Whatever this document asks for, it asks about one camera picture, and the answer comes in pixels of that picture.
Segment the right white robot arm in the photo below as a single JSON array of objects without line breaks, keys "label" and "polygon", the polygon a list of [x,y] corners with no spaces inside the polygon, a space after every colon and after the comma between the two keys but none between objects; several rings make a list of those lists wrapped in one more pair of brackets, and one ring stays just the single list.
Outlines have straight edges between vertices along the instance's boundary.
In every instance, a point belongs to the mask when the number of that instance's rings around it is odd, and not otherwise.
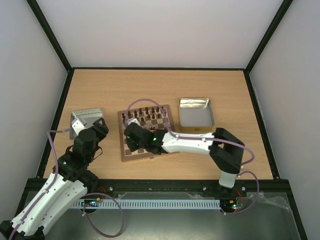
[{"label": "right white robot arm", "polygon": [[124,135],[132,152],[144,149],[154,155],[183,152],[209,156],[220,169],[218,191],[229,196],[236,189],[235,181],[240,173],[245,145],[224,128],[202,134],[167,129],[151,132],[132,122],[125,128]]}]

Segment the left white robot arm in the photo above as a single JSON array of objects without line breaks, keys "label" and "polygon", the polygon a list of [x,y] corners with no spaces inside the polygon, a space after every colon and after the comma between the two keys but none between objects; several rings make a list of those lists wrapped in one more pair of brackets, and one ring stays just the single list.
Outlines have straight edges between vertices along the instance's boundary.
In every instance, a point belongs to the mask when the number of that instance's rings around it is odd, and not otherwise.
[{"label": "left white robot arm", "polygon": [[103,119],[83,127],[73,145],[56,162],[43,187],[12,220],[0,224],[7,240],[43,240],[55,222],[78,199],[97,189],[98,177],[88,170],[99,142],[109,129]]}]

